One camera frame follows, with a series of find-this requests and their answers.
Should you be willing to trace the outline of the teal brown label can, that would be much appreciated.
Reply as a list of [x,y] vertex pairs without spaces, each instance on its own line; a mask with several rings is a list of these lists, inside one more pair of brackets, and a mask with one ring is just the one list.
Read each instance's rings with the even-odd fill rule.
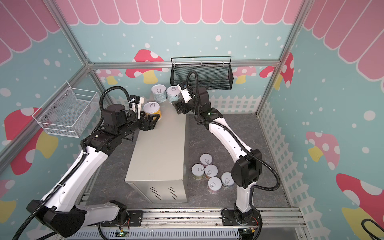
[[178,86],[170,86],[167,88],[167,98],[170,103],[179,101],[181,96],[181,91]]

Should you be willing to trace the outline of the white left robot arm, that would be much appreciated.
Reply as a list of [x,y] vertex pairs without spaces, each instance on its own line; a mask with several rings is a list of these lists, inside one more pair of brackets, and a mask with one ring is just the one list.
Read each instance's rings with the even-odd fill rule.
[[[114,104],[104,108],[104,98],[109,92],[121,90],[134,109],[126,110],[124,105]],[[78,158],[59,182],[41,199],[32,200],[27,206],[30,215],[14,235],[17,240],[33,219],[52,230],[47,237],[56,234],[65,238],[74,235],[86,226],[100,226],[110,222],[117,226],[129,220],[126,205],[118,201],[88,207],[78,206],[77,198],[88,181],[113,151],[135,131],[151,131],[160,119],[159,114],[146,115],[140,110],[141,97],[130,95],[120,86],[105,90],[99,100],[101,118],[93,131],[80,141],[82,148]]]

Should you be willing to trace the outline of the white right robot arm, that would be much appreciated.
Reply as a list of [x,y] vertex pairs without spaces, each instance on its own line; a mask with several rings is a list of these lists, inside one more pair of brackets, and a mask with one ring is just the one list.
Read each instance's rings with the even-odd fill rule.
[[[231,176],[237,185],[237,200],[233,215],[240,225],[256,221],[262,225],[260,211],[254,206],[253,195],[256,189],[276,191],[281,186],[277,171],[263,161],[261,152],[247,146],[229,127],[219,110],[211,106],[206,88],[199,87],[198,73],[194,70],[187,74],[186,80],[178,84],[181,100],[174,102],[178,114],[192,113],[198,125],[204,126],[226,148],[234,161]],[[257,184],[262,168],[267,168],[275,177],[272,187]]]

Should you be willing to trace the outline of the yellow label food can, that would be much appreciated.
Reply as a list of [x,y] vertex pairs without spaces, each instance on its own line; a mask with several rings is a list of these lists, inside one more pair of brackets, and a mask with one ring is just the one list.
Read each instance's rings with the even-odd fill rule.
[[161,119],[162,113],[160,109],[160,104],[157,102],[148,102],[143,107],[145,115],[159,115],[156,119]]

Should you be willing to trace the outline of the teal label food can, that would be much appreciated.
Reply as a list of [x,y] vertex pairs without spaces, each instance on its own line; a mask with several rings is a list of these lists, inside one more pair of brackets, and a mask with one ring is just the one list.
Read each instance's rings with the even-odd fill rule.
[[154,100],[157,103],[163,103],[167,100],[167,88],[164,85],[154,85],[151,88]]

